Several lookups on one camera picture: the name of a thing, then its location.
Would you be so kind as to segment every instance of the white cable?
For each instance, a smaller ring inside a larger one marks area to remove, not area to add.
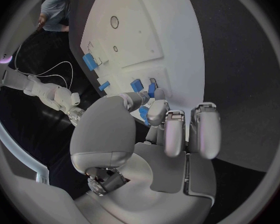
[[[71,77],[71,81],[70,81],[69,88],[68,88],[68,89],[70,90],[71,85],[72,85],[72,82],[73,82],[74,70],[73,70],[72,64],[71,64],[69,61],[62,61],[62,62],[60,62],[59,64],[57,64],[56,66],[52,67],[51,69],[49,69],[49,70],[47,70],[47,71],[45,71],[45,72],[43,72],[43,73],[41,73],[41,74],[38,74],[38,75],[34,75],[34,74],[22,72],[22,71],[20,71],[20,70],[18,69],[18,67],[17,67],[17,65],[16,65],[16,58],[17,58],[17,55],[18,55],[19,50],[21,49],[21,46],[22,46],[22,45],[19,46],[19,48],[18,48],[18,50],[17,50],[17,52],[16,52],[16,55],[15,55],[15,59],[14,59],[14,66],[15,66],[16,70],[18,70],[20,73],[22,73],[22,74],[24,74],[24,75],[31,75],[31,76],[36,76],[36,77],[48,77],[48,76],[41,76],[41,75],[43,75],[43,74],[49,72],[50,70],[54,69],[55,67],[59,66],[60,64],[67,62],[67,63],[70,64],[70,67],[71,67],[71,70],[72,70],[72,77]],[[67,88],[67,83],[66,83],[65,79],[64,79],[62,76],[60,76],[60,75],[50,75],[50,76],[59,76],[59,77],[61,77],[61,78],[64,80],[64,82],[65,82],[65,84],[66,84],[66,88]]]
[[[48,75],[48,76],[38,76],[38,77],[49,77],[49,76],[59,76],[59,77],[61,77],[64,80],[64,83],[65,83],[66,88],[67,88],[67,83],[66,83],[65,79],[60,75]]]

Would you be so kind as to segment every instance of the person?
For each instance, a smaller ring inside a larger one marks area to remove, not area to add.
[[[37,31],[69,31],[69,26],[61,24],[68,20],[71,0],[45,0],[41,5]]]

